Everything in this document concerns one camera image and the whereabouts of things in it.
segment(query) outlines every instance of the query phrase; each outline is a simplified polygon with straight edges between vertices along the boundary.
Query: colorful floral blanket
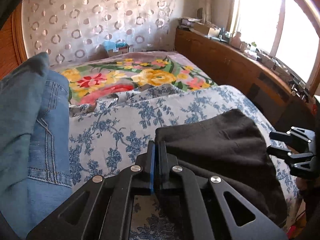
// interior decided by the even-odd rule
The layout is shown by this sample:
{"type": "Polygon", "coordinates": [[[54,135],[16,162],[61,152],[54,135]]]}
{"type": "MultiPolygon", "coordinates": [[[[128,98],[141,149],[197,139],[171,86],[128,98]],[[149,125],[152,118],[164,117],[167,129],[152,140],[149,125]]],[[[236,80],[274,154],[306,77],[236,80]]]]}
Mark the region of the colorful floral blanket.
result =
{"type": "Polygon", "coordinates": [[[71,104],[95,104],[105,95],[143,85],[172,84],[183,91],[216,85],[201,69],[176,52],[136,52],[60,70],[69,80],[71,104]]]}
{"type": "MultiPolygon", "coordinates": [[[[135,163],[147,151],[158,127],[206,120],[237,108],[254,120],[267,145],[274,130],[263,114],[240,91],[215,86],[184,92],[172,84],[120,92],[97,100],[95,106],[70,107],[69,159],[73,190],[95,175],[111,177],[135,163]]],[[[283,160],[271,157],[288,205],[287,227],[295,220],[298,190],[283,160]]],[[[174,224],[155,196],[136,196],[129,240],[178,240],[174,224]]]]}

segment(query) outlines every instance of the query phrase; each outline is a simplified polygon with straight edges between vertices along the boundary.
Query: window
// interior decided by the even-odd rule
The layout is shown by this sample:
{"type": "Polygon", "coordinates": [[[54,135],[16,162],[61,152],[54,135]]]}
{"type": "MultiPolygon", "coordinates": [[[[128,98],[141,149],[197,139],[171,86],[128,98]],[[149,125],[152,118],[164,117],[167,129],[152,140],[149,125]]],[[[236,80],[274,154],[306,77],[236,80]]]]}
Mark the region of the window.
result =
{"type": "Polygon", "coordinates": [[[307,82],[319,37],[294,0],[240,0],[241,40],[255,42],[307,82]]]}

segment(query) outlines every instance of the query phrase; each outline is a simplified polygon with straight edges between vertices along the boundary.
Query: blue flower pattern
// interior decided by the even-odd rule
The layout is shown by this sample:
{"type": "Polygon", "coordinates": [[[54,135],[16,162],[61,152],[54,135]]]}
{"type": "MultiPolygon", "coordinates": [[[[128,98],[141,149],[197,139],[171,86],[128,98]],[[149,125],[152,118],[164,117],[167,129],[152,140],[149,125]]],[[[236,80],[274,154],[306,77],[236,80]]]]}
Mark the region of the blue flower pattern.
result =
{"type": "MultiPolygon", "coordinates": [[[[237,108],[251,118],[267,145],[285,147],[284,143],[268,138],[274,128],[249,99],[230,86],[187,93],[175,86],[163,85],[144,91],[121,92],[110,98],[108,102],[99,100],[94,110],[83,106],[72,114],[70,111],[69,160],[74,190],[95,175],[114,176],[132,165],[139,154],[146,152],[156,128],[199,122],[230,109],[237,108]]],[[[290,210],[298,195],[295,178],[284,161],[276,157],[271,159],[290,210]]],[[[147,209],[140,198],[135,200],[135,214],[147,209]]],[[[176,239],[174,225],[161,217],[159,210],[153,215],[149,212],[145,221],[143,227],[132,224],[130,240],[176,239]]]]}

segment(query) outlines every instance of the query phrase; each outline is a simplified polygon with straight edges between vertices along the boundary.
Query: blue strip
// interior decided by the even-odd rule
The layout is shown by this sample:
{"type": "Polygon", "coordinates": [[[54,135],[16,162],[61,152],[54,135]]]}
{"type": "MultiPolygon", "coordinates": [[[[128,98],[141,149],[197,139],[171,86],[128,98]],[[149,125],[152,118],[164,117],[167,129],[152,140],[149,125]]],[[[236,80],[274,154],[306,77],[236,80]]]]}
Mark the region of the blue strip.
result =
{"type": "Polygon", "coordinates": [[[154,193],[154,189],[153,189],[154,171],[155,171],[155,144],[153,144],[153,146],[152,146],[152,153],[151,153],[151,168],[150,168],[150,190],[151,190],[151,194],[154,193]]]}

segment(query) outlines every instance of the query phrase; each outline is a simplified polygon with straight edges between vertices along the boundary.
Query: cardboard box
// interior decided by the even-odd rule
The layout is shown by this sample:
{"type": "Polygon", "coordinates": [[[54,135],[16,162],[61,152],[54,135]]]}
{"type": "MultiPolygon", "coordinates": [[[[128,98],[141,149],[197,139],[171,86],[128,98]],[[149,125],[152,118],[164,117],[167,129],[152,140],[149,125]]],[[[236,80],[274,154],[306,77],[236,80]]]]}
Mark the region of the cardboard box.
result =
{"type": "Polygon", "coordinates": [[[201,24],[201,23],[195,23],[193,25],[193,29],[201,32],[204,35],[211,36],[211,37],[218,37],[220,33],[219,28],[210,28],[207,25],[201,24]]]}
{"type": "Polygon", "coordinates": [[[117,48],[116,51],[114,51],[113,49],[109,49],[108,56],[112,57],[112,56],[117,56],[121,54],[126,54],[128,52],[129,52],[129,46],[117,48]]]}

